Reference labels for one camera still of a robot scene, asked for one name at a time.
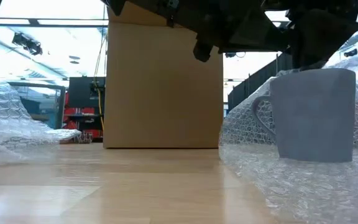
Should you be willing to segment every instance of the cable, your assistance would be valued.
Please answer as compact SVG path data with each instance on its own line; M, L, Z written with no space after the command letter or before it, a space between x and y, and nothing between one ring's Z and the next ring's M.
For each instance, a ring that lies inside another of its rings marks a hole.
M106 18L106 6L103 7L103 20L105 20ZM102 103L101 103L101 92L100 89L98 87L98 81L96 79L96 76L98 74L99 71L99 64L100 64L100 58L101 58L101 54L102 54L102 49L103 49L103 44L104 42L107 40L108 35L106 34L106 36L104 36L104 26L102 26L102 39L101 39L101 45L100 45L100 50L99 50L99 54L98 54L98 59L96 61L96 68L94 70L94 76L93 76L93 85L94 87L97 89L98 91L98 98L99 98L99 114L100 114L100 122L102 124L102 130L104 132L104 120L103 120L103 110L102 110Z

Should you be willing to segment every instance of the mug handle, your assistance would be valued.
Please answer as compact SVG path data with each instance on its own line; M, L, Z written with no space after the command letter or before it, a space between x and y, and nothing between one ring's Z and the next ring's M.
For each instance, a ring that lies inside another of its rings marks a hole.
M257 97L254 100L254 102L252 102L251 112L252 112L252 116L254 117L256 123L258 123L259 126L262 127L267 132L267 134L269 134L273 139L275 139L276 134L270 128L268 128L266 126L266 124L264 124L257 115L257 110L258 110L258 106L259 106L260 102L262 102L262 101L272 102L271 99L272 98L270 96Z

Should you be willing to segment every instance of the black partition panel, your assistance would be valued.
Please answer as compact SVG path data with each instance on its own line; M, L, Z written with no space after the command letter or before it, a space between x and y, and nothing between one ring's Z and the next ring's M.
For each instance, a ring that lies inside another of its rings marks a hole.
M258 72L255 72L231 91L228 97L229 111L253 94L270 77L274 77L279 71L290 70L292 68L292 56L281 54L276 60L270 62Z

